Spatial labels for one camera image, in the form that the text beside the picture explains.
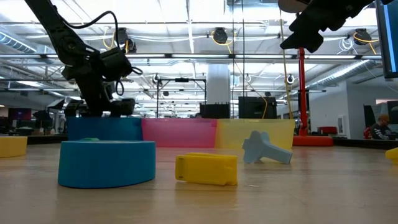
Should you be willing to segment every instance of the red pole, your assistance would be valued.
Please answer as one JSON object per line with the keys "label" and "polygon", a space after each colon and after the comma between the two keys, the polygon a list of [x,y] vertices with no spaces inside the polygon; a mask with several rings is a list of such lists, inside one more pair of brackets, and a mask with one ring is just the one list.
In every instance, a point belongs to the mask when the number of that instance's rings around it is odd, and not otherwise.
{"label": "red pole", "polygon": [[303,125],[298,132],[301,136],[306,136],[308,134],[307,131],[307,98],[305,97],[305,69],[304,69],[304,48],[298,49],[298,68],[299,68],[299,79],[300,79],[300,119]]}

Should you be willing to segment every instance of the yellow block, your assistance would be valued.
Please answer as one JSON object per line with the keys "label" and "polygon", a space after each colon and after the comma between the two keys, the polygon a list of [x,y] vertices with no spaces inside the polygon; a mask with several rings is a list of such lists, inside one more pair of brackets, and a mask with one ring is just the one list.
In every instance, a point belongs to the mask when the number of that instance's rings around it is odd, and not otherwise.
{"label": "yellow block", "polygon": [[0,158],[26,155],[27,137],[0,136]]}
{"label": "yellow block", "polygon": [[175,178],[196,184],[237,185],[236,156],[188,153],[175,158]]}
{"label": "yellow block", "polygon": [[386,158],[391,159],[393,164],[398,165],[398,148],[387,150]]}
{"label": "yellow block", "polygon": [[273,145],[287,150],[292,148],[294,135],[292,119],[219,119],[216,147],[242,149],[243,141],[250,137],[252,131],[265,131]]}

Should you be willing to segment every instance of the red base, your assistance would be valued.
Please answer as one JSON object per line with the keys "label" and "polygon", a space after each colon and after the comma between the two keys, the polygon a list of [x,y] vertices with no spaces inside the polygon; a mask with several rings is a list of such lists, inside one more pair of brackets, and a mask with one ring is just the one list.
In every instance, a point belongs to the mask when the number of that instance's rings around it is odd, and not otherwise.
{"label": "red base", "polygon": [[328,136],[294,136],[294,146],[333,146],[333,139]]}

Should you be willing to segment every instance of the green object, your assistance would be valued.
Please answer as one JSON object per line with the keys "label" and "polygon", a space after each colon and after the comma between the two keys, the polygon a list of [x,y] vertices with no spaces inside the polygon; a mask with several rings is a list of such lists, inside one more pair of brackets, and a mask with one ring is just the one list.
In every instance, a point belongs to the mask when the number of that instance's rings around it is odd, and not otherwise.
{"label": "green object", "polygon": [[81,141],[99,141],[98,138],[83,138]]}

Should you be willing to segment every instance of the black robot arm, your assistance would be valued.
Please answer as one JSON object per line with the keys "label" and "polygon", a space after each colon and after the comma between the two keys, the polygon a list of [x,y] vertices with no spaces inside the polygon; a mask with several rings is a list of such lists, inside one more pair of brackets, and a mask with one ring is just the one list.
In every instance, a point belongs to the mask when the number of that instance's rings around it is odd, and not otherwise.
{"label": "black robot arm", "polygon": [[115,47],[100,53],[86,45],[72,30],[72,28],[86,28],[107,14],[114,16],[117,30],[118,23],[113,12],[104,12],[93,22],[74,27],[57,12],[56,6],[50,0],[25,0],[25,2],[47,31],[59,59],[66,65],[62,75],[67,80],[75,79],[79,86],[81,96],[88,107],[85,116],[101,116],[103,111],[110,111],[117,116],[132,114],[134,100],[124,100],[124,105],[121,106],[120,101],[111,102],[112,91],[109,90],[114,81],[132,72],[131,64],[124,52]]}
{"label": "black robot arm", "polygon": [[[313,53],[323,43],[319,31],[329,28],[332,31],[340,29],[346,19],[356,17],[363,7],[374,0],[312,0],[305,10],[293,21],[289,29],[293,31],[280,47],[282,49],[306,48]],[[388,4],[393,0],[381,0]]]}

